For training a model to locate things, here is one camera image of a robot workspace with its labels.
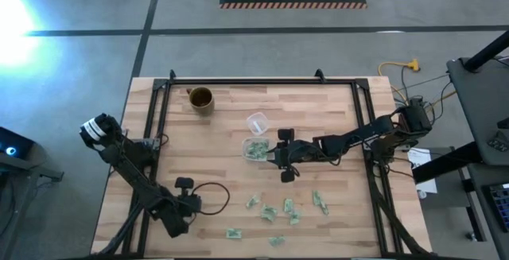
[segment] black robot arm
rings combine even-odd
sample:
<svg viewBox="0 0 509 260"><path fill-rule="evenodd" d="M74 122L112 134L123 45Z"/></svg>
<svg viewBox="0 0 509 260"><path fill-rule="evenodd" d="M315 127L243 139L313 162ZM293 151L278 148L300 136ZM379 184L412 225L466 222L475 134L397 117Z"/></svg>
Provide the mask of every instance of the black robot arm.
<svg viewBox="0 0 509 260"><path fill-rule="evenodd" d="M299 177L293 163L328 161L338 165L341 156L354 146L370 142L373 158L388 161L399 146L409 148L417 145L418 139L431 131L431 124L420 99L411 99L410 105L400 107L392 114L378 117L375 121L342 135L315 137L311 142L294 139L293 129L278 130L281 140L275 148L274 159L269 160L285 172L282 182L290 182Z"/></svg>
<svg viewBox="0 0 509 260"><path fill-rule="evenodd" d="M175 187L182 188L182 194L174 196L166 187L151 182L143 173L144 168L156 161L158 140L133 142L122 134L117 121L106 114L84 123L80 127L80 136L86 146L96 150L129 183L138 194L142 207L153 219L161 219L172 238L188 232L184 217L201 209L200 197L187 193L187 189L193 187L193 180L179 177Z"/></svg>

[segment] butcher block tabletop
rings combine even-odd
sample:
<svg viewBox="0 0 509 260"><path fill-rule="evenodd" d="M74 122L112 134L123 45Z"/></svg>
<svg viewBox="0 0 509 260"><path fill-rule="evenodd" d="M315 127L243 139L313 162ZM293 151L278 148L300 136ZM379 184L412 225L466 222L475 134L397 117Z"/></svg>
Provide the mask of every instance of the butcher block tabletop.
<svg viewBox="0 0 509 260"><path fill-rule="evenodd" d="M142 138L146 124L154 78L134 78L130 87L122 127L129 138ZM375 115L395 109L389 80L368 77ZM195 187L208 181L224 184L231 192L229 205L218 215L198 214L189 233L171 239L160 220L150 220L146 257L153 258L339 258L376 257L379 245L371 208L361 148L350 149L338 167L329 163L304 163L295 166L301 173L294 182L283 184L280 172L268 162L246 161L242 142L252 137L246 118L262 112L270 120L263 137L270 145L278 140L277 129L294 128L295 138L311 141L326 134L344 134L358 127L352 89L348 85L210 85L216 109L209 117L200 117L191 108L187 88L171 87L164 132L169 136L161 148L157 182L173 195L178 177L191 177ZM360 96L367 122L364 97ZM156 107L153 135L160 105ZM404 161L391 164L394 170L411 173ZM389 173L390 187L398 218L409 233L431 250L421 205L413 180ZM329 214L313 205L312 191L321 193ZM107 182L99 222L91 252L102 250L126 219L132 189L117 174ZM205 186L197 192L203 211L217 211L226 200L225 191ZM251 209L246 202L253 196L261 202ZM289 225L283 203L290 198L301 213L300 223ZM271 223L260 218L263 204L278 209ZM135 227L132 250L138 242L140 222ZM390 250L392 241L387 219L384 227ZM227 239L226 230L242 230L242 239ZM268 238L283 236L276 247Z"/></svg>

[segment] brown mug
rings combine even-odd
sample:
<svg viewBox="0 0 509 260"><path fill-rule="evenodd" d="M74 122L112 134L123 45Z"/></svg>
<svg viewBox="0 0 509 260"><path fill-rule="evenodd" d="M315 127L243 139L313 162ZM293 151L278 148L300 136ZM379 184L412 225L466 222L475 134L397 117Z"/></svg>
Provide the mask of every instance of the brown mug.
<svg viewBox="0 0 509 260"><path fill-rule="evenodd" d="M189 102L196 113L202 116L209 116L214 111L214 95L210 89L197 87L187 89Z"/></svg>

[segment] dollar bill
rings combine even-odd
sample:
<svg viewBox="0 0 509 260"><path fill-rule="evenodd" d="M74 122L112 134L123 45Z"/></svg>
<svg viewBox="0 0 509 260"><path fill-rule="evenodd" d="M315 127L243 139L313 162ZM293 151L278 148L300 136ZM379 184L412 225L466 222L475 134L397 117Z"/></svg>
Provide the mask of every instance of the dollar bill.
<svg viewBox="0 0 509 260"><path fill-rule="evenodd" d="M313 204L318 206L321 202L321 196L318 191L313 191Z"/></svg>
<svg viewBox="0 0 509 260"><path fill-rule="evenodd" d="M260 202L260 199L258 198L258 196L255 195L255 196L251 197L251 199L247 202L246 208L250 209L250 208L254 207L259 202Z"/></svg>
<svg viewBox="0 0 509 260"><path fill-rule="evenodd" d="M240 229L228 228L226 230L226 238L228 239L241 239L242 231Z"/></svg>
<svg viewBox="0 0 509 260"><path fill-rule="evenodd" d="M292 211L289 214L289 225L295 225L301 221L301 214L298 211Z"/></svg>
<svg viewBox="0 0 509 260"><path fill-rule="evenodd" d="M318 191L313 191L313 204L319 206L321 208L321 211L325 215L328 215L327 204L325 204L324 200L321 198L321 195Z"/></svg>
<svg viewBox="0 0 509 260"><path fill-rule="evenodd" d="M285 205L283 206L283 211L286 213L290 213L293 211L293 200L285 199Z"/></svg>
<svg viewBox="0 0 509 260"><path fill-rule="evenodd" d="M272 247L279 246L279 245L283 244L284 242L285 242L285 238L282 236L269 238L269 243Z"/></svg>
<svg viewBox="0 0 509 260"><path fill-rule="evenodd" d="M325 214L325 215L328 215L328 208L327 208L327 204L325 204L325 202L322 200L320 202L320 208L321 208L321 211Z"/></svg>
<svg viewBox="0 0 509 260"><path fill-rule="evenodd" d="M263 205L262 207L262 219L267 219L270 222L274 222L276 220L276 215L278 215L278 210L276 208L272 208L267 205Z"/></svg>
<svg viewBox="0 0 509 260"><path fill-rule="evenodd" d="M247 147L246 157L252 160L266 160L269 142L253 142Z"/></svg>

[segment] concrete floor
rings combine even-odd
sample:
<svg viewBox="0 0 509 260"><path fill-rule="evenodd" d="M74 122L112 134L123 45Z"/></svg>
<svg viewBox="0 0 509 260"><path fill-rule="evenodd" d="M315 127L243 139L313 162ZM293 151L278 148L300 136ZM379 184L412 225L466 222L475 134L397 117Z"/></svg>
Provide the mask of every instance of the concrete floor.
<svg viewBox="0 0 509 260"><path fill-rule="evenodd" d="M1 34L10 36L0 40L0 95L9 98L2 99L0 126L42 144L49 154L46 165L65 171L62 183L33 201L14 258L84 256L91 247L108 167L84 146L77 131L101 112L122 117L140 36L11 38L10 33L24 20L31 30L142 29L150 0L7 1L0 2L0 8L7 6L13 14L0 20ZM502 25L509 18L507 0L367 0L365 11L222 11L218 1L160 0L153 28ZM447 60L471 56L500 34L151 37L141 76L167 76L170 69L178 76L310 76L317 68L329 76L369 76L383 61L418 58L422 70L406 74L406 84L411 85L444 74ZM393 85L401 86L400 68L387 67L384 72ZM409 94L434 100L447 83L442 78L414 87ZM461 146L471 140L453 97L445 101L444 117L422 139L422 146ZM438 254L497 259L491 242L470 243L463 237L471 230L464 210L424 214Z"/></svg>

